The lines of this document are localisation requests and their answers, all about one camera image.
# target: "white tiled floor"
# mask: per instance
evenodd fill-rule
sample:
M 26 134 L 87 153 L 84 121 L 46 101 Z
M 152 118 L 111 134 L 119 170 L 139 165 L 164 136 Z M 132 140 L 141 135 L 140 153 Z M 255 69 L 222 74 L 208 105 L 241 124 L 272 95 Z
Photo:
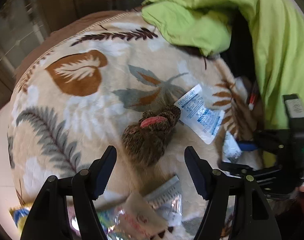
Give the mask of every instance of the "white tiled floor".
M 20 205 L 9 164 L 7 130 L 10 113 L 9 104 L 0 110 L 0 224 L 13 240 L 17 240 L 20 236 L 9 213 L 10 207 Z

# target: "stuffed animal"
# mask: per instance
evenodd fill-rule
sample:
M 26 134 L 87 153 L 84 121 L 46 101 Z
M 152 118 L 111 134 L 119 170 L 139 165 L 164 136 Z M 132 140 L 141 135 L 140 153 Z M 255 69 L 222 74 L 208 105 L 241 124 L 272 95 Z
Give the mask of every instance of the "stuffed animal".
M 177 106 L 167 105 L 157 112 L 144 112 L 137 124 L 128 126 L 122 141 L 130 160 L 143 167 L 156 164 L 164 155 L 180 116 Z

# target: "brown fur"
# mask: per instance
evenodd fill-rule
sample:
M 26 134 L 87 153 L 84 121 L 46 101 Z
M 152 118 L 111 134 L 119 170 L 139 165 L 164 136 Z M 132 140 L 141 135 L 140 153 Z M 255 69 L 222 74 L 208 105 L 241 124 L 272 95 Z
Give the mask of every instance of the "brown fur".
M 163 116 L 166 120 L 140 127 L 141 122 L 153 116 Z M 128 126 L 122 135 L 122 141 L 130 160 L 143 167 L 156 164 L 164 155 L 164 148 L 171 139 L 180 116 L 181 110 L 177 106 L 168 105 L 155 113 L 144 112 L 137 124 Z

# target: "leaf-patterned bedspread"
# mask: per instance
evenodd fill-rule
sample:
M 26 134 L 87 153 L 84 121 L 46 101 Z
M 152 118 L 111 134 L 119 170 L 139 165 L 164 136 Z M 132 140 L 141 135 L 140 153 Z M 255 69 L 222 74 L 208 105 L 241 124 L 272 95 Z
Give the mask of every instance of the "leaf-patterned bedspread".
M 225 63 L 170 45 L 139 13 L 95 23 L 47 51 L 22 76 L 11 98 L 9 159 L 20 201 L 33 201 L 48 176 L 73 176 L 114 145 L 117 163 L 96 206 L 132 190 L 144 195 L 177 174 L 183 219 L 200 217 L 206 202 L 194 188 L 183 153 L 192 145 L 215 168 L 214 144 L 206 145 L 179 123 L 165 155 L 142 171 L 127 161 L 121 143 L 124 129 L 141 112 L 174 103 L 198 82 L 208 87 L 207 104 L 226 110 L 224 127 L 239 135 L 243 99 Z M 190 239 L 194 233 L 173 234 Z

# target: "green fabric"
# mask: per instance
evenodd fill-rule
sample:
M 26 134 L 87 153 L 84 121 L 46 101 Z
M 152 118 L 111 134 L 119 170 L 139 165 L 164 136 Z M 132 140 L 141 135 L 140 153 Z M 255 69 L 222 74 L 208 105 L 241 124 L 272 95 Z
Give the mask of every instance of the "green fabric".
M 143 18 L 176 45 L 204 55 L 229 47 L 236 8 L 248 22 L 266 128 L 287 128 L 282 95 L 304 102 L 304 17 L 289 0 L 146 0 Z

